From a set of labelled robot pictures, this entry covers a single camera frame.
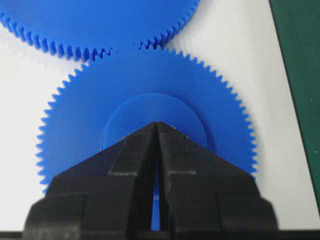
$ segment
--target blue gear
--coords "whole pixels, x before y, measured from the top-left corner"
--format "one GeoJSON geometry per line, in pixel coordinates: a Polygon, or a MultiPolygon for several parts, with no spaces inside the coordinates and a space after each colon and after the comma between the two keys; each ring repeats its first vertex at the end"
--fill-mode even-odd
{"type": "Polygon", "coordinates": [[[39,174],[45,176],[41,183],[49,184],[56,174],[154,121],[173,125],[242,170],[255,172],[251,122],[216,73],[196,58],[160,47],[89,61],[89,67],[63,81],[65,88],[58,88],[45,111],[37,154],[39,174]]]}
{"type": "Polygon", "coordinates": [[[0,20],[22,41],[61,58],[95,60],[110,49],[164,46],[200,0],[1,0],[0,20]]]}

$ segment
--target green mat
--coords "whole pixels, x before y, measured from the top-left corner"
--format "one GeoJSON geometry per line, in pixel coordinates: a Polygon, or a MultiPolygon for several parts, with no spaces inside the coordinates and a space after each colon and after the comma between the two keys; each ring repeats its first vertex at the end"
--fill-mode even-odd
{"type": "Polygon", "coordinates": [[[270,5],[320,209],[320,0],[270,5]]]}

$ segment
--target gear tooth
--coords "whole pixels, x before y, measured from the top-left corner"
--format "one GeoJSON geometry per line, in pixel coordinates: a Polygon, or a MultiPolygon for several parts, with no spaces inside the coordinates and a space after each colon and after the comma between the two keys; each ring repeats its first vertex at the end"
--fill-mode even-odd
{"type": "Polygon", "coordinates": [[[43,140],[45,138],[45,136],[43,134],[36,136],[37,139],[39,140],[43,140]]]}
{"type": "Polygon", "coordinates": [[[63,94],[63,92],[65,91],[65,89],[62,88],[62,87],[57,87],[56,89],[58,90],[58,92],[59,92],[60,94],[63,94]]]}
{"type": "MultiPolygon", "coordinates": [[[[96,56],[97,56],[97,57],[95,58],[95,60],[98,61],[98,60],[100,59],[100,57],[99,57],[98,55],[96,55],[96,56]]],[[[89,66],[92,66],[94,63],[95,63],[94,60],[92,60],[92,59],[89,59],[89,60],[88,60],[88,65],[89,65],[89,66]]]]}
{"type": "Polygon", "coordinates": [[[250,172],[251,174],[257,172],[257,169],[255,169],[253,166],[250,166],[248,170],[249,170],[249,172],[250,172]]]}
{"type": "Polygon", "coordinates": [[[210,73],[210,69],[211,69],[211,66],[210,66],[210,65],[208,65],[208,66],[205,67],[205,70],[206,70],[208,73],[210,73]]]}
{"type": "Polygon", "coordinates": [[[13,31],[13,33],[14,33],[14,35],[15,35],[15,37],[16,38],[18,38],[19,37],[19,33],[18,33],[18,31],[17,31],[17,23],[15,22],[14,24],[12,24],[12,31],[13,31]]]}
{"type": "Polygon", "coordinates": [[[216,79],[221,82],[223,77],[222,75],[219,75],[219,76],[216,76],[216,79]]]}
{"type": "Polygon", "coordinates": [[[87,61],[87,59],[89,58],[89,55],[90,55],[89,49],[86,47],[81,53],[81,60],[83,63],[87,61]]]}
{"type": "Polygon", "coordinates": [[[184,57],[184,52],[181,50],[181,51],[178,53],[178,56],[183,58],[183,57],[184,57]]]}
{"type": "Polygon", "coordinates": [[[176,26],[172,26],[172,34],[171,34],[171,39],[173,39],[175,37],[175,35],[177,34],[177,27],[176,26]]]}
{"type": "Polygon", "coordinates": [[[44,144],[43,143],[38,143],[38,144],[35,145],[35,147],[37,149],[41,149],[42,150],[44,148],[44,144]]]}
{"type": "Polygon", "coordinates": [[[28,31],[25,34],[25,38],[26,38],[26,42],[28,43],[29,46],[32,46],[34,44],[34,42],[32,41],[32,37],[31,37],[31,32],[28,31]]]}
{"type": "Polygon", "coordinates": [[[202,68],[204,68],[205,62],[204,62],[204,61],[199,62],[199,65],[200,65],[202,68]]]}
{"type": "Polygon", "coordinates": [[[64,88],[67,88],[70,85],[70,82],[63,80],[62,84],[63,84],[64,88]]]}
{"type": "Polygon", "coordinates": [[[45,169],[42,169],[42,170],[38,171],[37,174],[38,174],[39,176],[45,176],[45,175],[46,175],[46,171],[45,171],[45,169]]]}
{"type": "Polygon", "coordinates": [[[55,106],[56,102],[55,101],[49,101],[48,105],[50,108],[53,108],[55,106]]]}
{"type": "Polygon", "coordinates": [[[183,22],[183,24],[182,24],[182,28],[181,29],[183,29],[187,25],[188,19],[185,18],[185,17],[182,17],[182,22],[183,22]]]}
{"type": "Polygon", "coordinates": [[[166,33],[167,33],[167,35],[166,35],[165,43],[169,42],[169,40],[173,38],[172,37],[173,31],[167,30],[166,33]]]}
{"type": "Polygon", "coordinates": [[[44,179],[42,179],[42,180],[40,181],[40,184],[43,184],[43,185],[49,184],[49,180],[45,177],[44,179]]]}
{"type": "Polygon", "coordinates": [[[19,36],[21,38],[21,41],[22,42],[25,42],[26,41],[26,36],[25,36],[25,28],[24,27],[20,27],[18,29],[18,33],[19,33],[19,36]]]}
{"type": "Polygon", "coordinates": [[[50,42],[50,44],[49,44],[49,52],[50,52],[51,56],[54,56],[57,53],[55,41],[50,42]]]}
{"type": "Polygon", "coordinates": [[[56,52],[59,58],[62,58],[65,55],[65,47],[62,43],[59,44],[59,46],[56,49],[56,52]]]}
{"type": "Polygon", "coordinates": [[[76,77],[71,75],[71,74],[69,74],[68,77],[70,79],[70,82],[72,82],[72,81],[74,81],[76,79],[76,77]]]}
{"type": "MultiPolygon", "coordinates": [[[[44,157],[44,152],[43,152],[43,151],[40,151],[40,152],[36,153],[35,156],[36,156],[37,158],[43,158],[43,157],[44,157]]],[[[39,167],[42,167],[42,165],[39,165],[39,163],[42,163],[42,162],[43,162],[43,160],[40,160],[40,161],[38,161],[38,162],[36,163],[36,165],[39,166],[39,167]]]]}
{"type": "Polygon", "coordinates": [[[249,147],[251,148],[251,149],[255,149],[256,147],[257,147],[257,145],[256,144],[253,144],[253,143],[250,143],[249,144],[249,147]]]}
{"type": "Polygon", "coordinates": [[[65,51],[65,58],[69,60],[73,55],[72,47],[69,45],[65,51]]]}
{"type": "Polygon", "coordinates": [[[153,48],[154,49],[157,49],[157,46],[159,45],[160,41],[161,41],[160,37],[154,36],[154,43],[153,43],[153,48]]]}
{"type": "Polygon", "coordinates": [[[194,57],[191,61],[192,63],[196,64],[198,62],[198,58],[197,57],[194,57]]]}
{"type": "Polygon", "coordinates": [[[44,167],[45,166],[45,164],[46,164],[46,162],[44,161],[44,160],[40,160],[40,161],[38,161],[35,165],[36,166],[38,166],[38,167],[44,167]]]}
{"type": "Polygon", "coordinates": [[[5,28],[6,25],[5,25],[5,22],[4,22],[4,15],[5,15],[4,12],[0,12],[0,21],[1,21],[2,25],[3,25],[3,27],[5,28]]]}
{"type": "Polygon", "coordinates": [[[75,75],[77,75],[77,76],[81,73],[81,71],[77,68],[74,70],[74,72],[75,72],[75,75]]]}
{"type": "Polygon", "coordinates": [[[141,51],[146,51],[146,50],[148,50],[148,46],[143,43],[143,44],[141,45],[141,48],[140,48],[140,49],[141,49],[141,51]]]}
{"type": "Polygon", "coordinates": [[[46,38],[42,39],[42,41],[40,42],[40,45],[41,45],[42,52],[44,53],[48,52],[49,47],[48,47],[48,42],[46,38]]]}
{"type": "Polygon", "coordinates": [[[91,52],[91,56],[89,60],[94,61],[96,59],[96,56],[98,55],[98,50],[96,48],[94,48],[91,52]]]}
{"type": "Polygon", "coordinates": [[[47,124],[49,119],[47,117],[43,117],[41,118],[41,121],[44,123],[44,124],[47,124]]]}
{"type": "Polygon", "coordinates": [[[81,58],[81,50],[80,47],[77,47],[73,53],[73,58],[75,61],[78,61],[81,58]]]}
{"type": "Polygon", "coordinates": [[[52,94],[52,97],[53,97],[53,99],[54,99],[55,101],[57,101],[57,100],[59,99],[60,95],[58,95],[58,94],[52,94]]]}
{"type": "Polygon", "coordinates": [[[81,64],[81,68],[82,68],[82,70],[85,70],[85,69],[87,69],[87,68],[88,68],[88,66],[87,66],[87,65],[85,65],[84,63],[82,63],[82,64],[81,64]]]}
{"type": "Polygon", "coordinates": [[[12,29],[11,29],[11,26],[10,26],[10,20],[11,20],[11,18],[7,17],[7,18],[4,19],[4,23],[5,23],[5,28],[8,28],[9,32],[12,33],[12,29]]]}
{"type": "Polygon", "coordinates": [[[161,40],[159,45],[163,47],[166,44],[167,34],[161,33],[160,36],[161,36],[161,40]]]}
{"type": "Polygon", "coordinates": [[[193,4],[197,7],[199,2],[200,2],[200,0],[194,0],[193,4]]]}
{"type": "Polygon", "coordinates": [[[158,52],[162,52],[161,45],[160,45],[160,44],[157,45],[156,48],[155,48],[155,50],[158,51],[158,52]]]}
{"type": "Polygon", "coordinates": [[[47,115],[50,115],[52,113],[52,110],[50,109],[45,109],[44,110],[44,113],[47,114],[47,115]]]}
{"type": "Polygon", "coordinates": [[[35,49],[40,49],[41,48],[41,44],[40,44],[40,41],[39,41],[39,35],[36,35],[36,36],[33,37],[33,43],[34,43],[35,49]]]}
{"type": "Polygon", "coordinates": [[[173,48],[171,54],[172,55],[177,55],[177,50],[175,48],[173,48]]]}
{"type": "Polygon", "coordinates": [[[179,33],[180,33],[180,31],[181,31],[181,29],[183,28],[183,23],[181,22],[181,20],[178,20],[177,22],[177,27],[176,27],[176,35],[178,35],[179,33]]]}

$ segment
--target spur gear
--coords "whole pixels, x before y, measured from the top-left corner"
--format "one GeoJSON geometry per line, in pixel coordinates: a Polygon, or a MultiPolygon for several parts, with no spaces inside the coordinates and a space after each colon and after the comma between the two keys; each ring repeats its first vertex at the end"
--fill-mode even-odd
{"type": "Polygon", "coordinates": [[[111,49],[164,46],[200,0],[1,0],[5,28],[35,48],[95,60],[111,49]]]}
{"type": "Polygon", "coordinates": [[[89,61],[64,81],[40,127],[42,184],[149,122],[165,122],[247,173],[256,155],[245,107],[222,76],[175,50],[132,49],[89,61]]]}

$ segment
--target white surface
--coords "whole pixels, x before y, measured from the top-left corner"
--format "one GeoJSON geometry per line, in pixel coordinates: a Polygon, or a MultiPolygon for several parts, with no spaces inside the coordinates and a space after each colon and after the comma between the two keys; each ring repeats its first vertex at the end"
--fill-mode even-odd
{"type": "Polygon", "coordinates": [[[217,69],[256,130],[257,184],[281,229],[320,229],[320,218],[267,0],[201,0],[169,44],[217,69]]]}
{"type": "MultiPolygon", "coordinates": [[[[289,86],[267,0],[202,0],[170,46],[211,65],[251,114],[257,133],[261,194],[273,202],[282,229],[319,229],[289,86]]],[[[0,27],[0,231],[22,230],[41,198],[37,176],[43,110],[80,63],[43,54],[0,27]]]]}

